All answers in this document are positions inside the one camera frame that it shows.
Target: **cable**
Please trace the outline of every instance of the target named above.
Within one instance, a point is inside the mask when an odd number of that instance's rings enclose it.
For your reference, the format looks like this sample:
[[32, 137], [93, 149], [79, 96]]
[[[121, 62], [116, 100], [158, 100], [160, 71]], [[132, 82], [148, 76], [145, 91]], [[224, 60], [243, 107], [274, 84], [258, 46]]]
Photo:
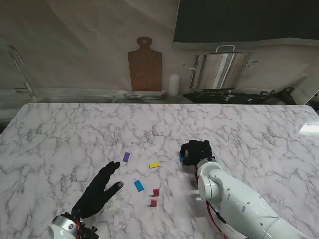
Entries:
[[[196, 178], [196, 182], [197, 182], [197, 184], [198, 184], [198, 176], [197, 176], [197, 167], [195, 167], [195, 178]], [[214, 218], [213, 218], [213, 216], [212, 216], [212, 214], [211, 214], [211, 212], [210, 212], [210, 207], [209, 206], [211, 206], [211, 204], [208, 202], [208, 201], [206, 201], [206, 205], [207, 205], [207, 210], [208, 210], [208, 214], [209, 214], [209, 217], [210, 217], [210, 219], [212, 220], [212, 222], [214, 223], [214, 225], [217, 227], [217, 229], [219, 230], [219, 232], [223, 235], [223, 237], [225, 238], [225, 239], [227, 239], [227, 236], [225, 235], [225, 233], [219, 228], [219, 226], [216, 224], [216, 222], [215, 222], [215, 220], [214, 220]]]
[[210, 212], [210, 207], [209, 207], [209, 202], [206, 202], [206, 205], [207, 205], [207, 210], [208, 210], [208, 214], [209, 214], [209, 217], [210, 219], [212, 220], [212, 222], [214, 223], [214, 225], [217, 227], [217, 229], [219, 230], [219, 232], [222, 234], [222, 236], [227, 239], [227, 236], [225, 235], [225, 233], [219, 228], [219, 226], [217, 225], [217, 223], [215, 222], [211, 212]]
[[217, 213], [217, 211], [213, 208], [213, 206], [209, 203], [210, 207], [212, 208], [212, 210]]
[[78, 218], [76, 218], [76, 227], [77, 227], [77, 236], [76, 236], [76, 239], [80, 239], [80, 220]]

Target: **stack of plates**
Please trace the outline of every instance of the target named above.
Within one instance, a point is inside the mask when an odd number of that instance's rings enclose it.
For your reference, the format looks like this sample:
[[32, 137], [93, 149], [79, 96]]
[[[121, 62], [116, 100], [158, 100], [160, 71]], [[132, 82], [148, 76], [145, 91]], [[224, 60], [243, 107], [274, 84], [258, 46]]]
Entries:
[[129, 100], [159, 100], [163, 99], [166, 92], [162, 91], [134, 91], [124, 93], [123, 97]]

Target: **robotic arm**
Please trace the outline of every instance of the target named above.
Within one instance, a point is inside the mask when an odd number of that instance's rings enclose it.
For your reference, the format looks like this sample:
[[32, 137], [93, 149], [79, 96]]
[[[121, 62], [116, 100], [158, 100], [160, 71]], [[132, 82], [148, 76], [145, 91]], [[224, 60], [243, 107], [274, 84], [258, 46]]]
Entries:
[[223, 171], [212, 157], [209, 142], [190, 141], [182, 146], [185, 165], [195, 165], [202, 200], [215, 205], [223, 219], [250, 239], [308, 239], [245, 183]]
[[123, 187], [123, 182], [117, 182], [104, 191], [111, 175], [120, 167], [113, 161], [102, 168], [86, 188], [81, 198], [72, 208], [71, 213], [64, 213], [53, 219], [49, 225], [50, 239], [97, 239], [95, 226], [86, 228], [80, 218], [88, 218], [98, 213], [104, 204]]

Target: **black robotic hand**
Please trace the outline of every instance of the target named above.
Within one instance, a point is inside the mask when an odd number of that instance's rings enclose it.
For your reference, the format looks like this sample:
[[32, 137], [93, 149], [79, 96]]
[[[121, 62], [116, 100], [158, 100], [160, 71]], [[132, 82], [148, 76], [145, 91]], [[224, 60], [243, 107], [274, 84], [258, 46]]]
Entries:
[[210, 158], [213, 156], [209, 141], [191, 140], [189, 143], [181, 146], [180, 156], [185, 157], [188, 151], [188, 157], [183, 161], [186, 166], [197, 165], [202, 159]]
[[113, 161], [108, 163], [93, 178], [90, 185], [86, 188], [82, 197], [72, 208], [71, 215], [76, 218], [88, 218], [98, 213], [104, 204], [123, 187], [123, 182], [117, 182], [108, 190], [104, 191], [111, 175], [120, 167], [120, 163]]

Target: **yellow block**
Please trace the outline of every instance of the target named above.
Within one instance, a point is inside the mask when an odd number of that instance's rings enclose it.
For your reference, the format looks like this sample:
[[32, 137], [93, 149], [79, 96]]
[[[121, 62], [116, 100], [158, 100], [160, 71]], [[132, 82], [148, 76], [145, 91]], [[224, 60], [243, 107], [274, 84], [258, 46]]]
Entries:
[[149, 166], [150, 168], [160, 167], [160, 163], [150, 163]]

